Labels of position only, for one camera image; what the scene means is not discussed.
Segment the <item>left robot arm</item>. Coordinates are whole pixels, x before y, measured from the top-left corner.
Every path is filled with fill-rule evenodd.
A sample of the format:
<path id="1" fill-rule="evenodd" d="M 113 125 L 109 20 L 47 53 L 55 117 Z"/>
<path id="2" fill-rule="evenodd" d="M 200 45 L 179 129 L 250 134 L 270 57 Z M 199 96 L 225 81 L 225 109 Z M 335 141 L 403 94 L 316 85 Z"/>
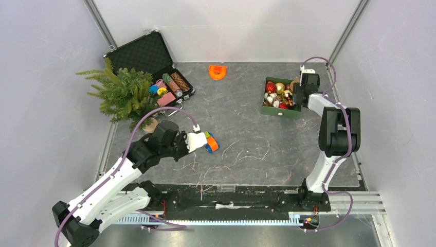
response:
<path id="1" fill-rule="evenodd" d="M 129 141 L 115 165 L 88 190 L 68 203 L 59 201 L 52 207 L 57 225 L 54 245 L 64 236 L 73 246 L 90 246 L 110 225 L 124 216 L 158 203 L 160 191 L 150 182 L 136 185 L 122 197 L 114 196 L 162 158 L 175 161 L 194 151 L 195 133 L 180 131 L 171 121 L 159 123 L 154 132 Z"/>

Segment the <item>small green christmas tree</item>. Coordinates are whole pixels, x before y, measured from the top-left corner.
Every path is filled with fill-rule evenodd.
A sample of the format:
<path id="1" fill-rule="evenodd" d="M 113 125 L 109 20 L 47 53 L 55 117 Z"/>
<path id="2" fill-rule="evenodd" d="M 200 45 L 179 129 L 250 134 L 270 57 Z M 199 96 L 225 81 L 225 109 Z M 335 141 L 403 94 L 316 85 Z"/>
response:
<path id="1" fill-rule="evenodd" d="M 100 113 L 109 116 L 112 123 L 129 121 L 130 131 L 133 131 L 147 113 L 159 107 L 158 100 L 169 91 L 151 91 L 153 76 L 148 72 L 134 68 L 115 70 L 109 58 L 104 62 L 103 69 L 85 70 L 76 75 L 97 81 L 91 84 L 94 90 L 87 94 L 101 100 Z"/>

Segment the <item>blue orange toy car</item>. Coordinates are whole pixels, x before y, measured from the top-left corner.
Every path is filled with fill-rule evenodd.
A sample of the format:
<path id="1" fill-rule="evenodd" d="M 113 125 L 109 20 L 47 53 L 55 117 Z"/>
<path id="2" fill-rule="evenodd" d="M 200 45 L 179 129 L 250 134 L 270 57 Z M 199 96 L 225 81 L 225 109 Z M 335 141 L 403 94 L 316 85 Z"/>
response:
<path id="1" fill-rule="evenodd" d="M 205 148 L 209 153 L 214 153 L 221 147 L 219 142 L 214 138 L 212 133 L 205 131 L 205 136 L 207 140 L 207 144 L 205 145 Z"/>

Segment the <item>clear battery box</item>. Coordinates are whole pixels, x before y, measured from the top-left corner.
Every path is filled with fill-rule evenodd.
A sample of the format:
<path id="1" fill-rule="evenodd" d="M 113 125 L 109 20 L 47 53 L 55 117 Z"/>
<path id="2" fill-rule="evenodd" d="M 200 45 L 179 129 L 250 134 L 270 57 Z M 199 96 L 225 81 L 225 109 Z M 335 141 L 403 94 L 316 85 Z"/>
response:
<path id="1" fill-rule="evenodd" d="M 231 192 L 234 193 L 236 191 L 236 185 L 218 185 L 218 192 Z"/>

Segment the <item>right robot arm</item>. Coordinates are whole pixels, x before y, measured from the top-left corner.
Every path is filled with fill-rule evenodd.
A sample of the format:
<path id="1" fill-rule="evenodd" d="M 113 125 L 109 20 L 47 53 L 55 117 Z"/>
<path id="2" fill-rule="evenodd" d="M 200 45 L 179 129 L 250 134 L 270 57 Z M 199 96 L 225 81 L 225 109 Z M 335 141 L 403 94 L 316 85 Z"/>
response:
<path id="1" fill-rule="evenodd" d="M 334 173 L 360 148 L 360 110 L 347 108 L 318 91 L 320 77 L 313 69 L 303 69 L 293 85 L 293 102 L 321 117 L 318 135 L 320 154 L 314 169 L 298 189 L 303 206 L 328 203 L 328 188 Z"/>

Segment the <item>green ornament box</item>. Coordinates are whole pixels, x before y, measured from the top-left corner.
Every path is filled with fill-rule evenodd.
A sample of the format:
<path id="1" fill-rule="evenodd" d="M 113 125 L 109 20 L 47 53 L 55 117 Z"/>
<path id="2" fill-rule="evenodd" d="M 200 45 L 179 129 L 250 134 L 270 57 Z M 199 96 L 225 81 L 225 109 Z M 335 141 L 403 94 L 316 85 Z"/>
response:
<path id="1" fill-rule="evenodd" d="M 297 84 L 298 81 L 276 77 L 266 77 L 265 85 L 268 81 L 272 81 L 274 84 L 282 82 L 286 86 L 286 90 L 281 95 L 278 95 L 277 93 L 269 94 L 265 92 L 264 87 L 263 102 L 260 109 L 261 114 L 292 119 L 301 118 L 302 107 L 297 105 L 292 98 L 292 86 Z"/>

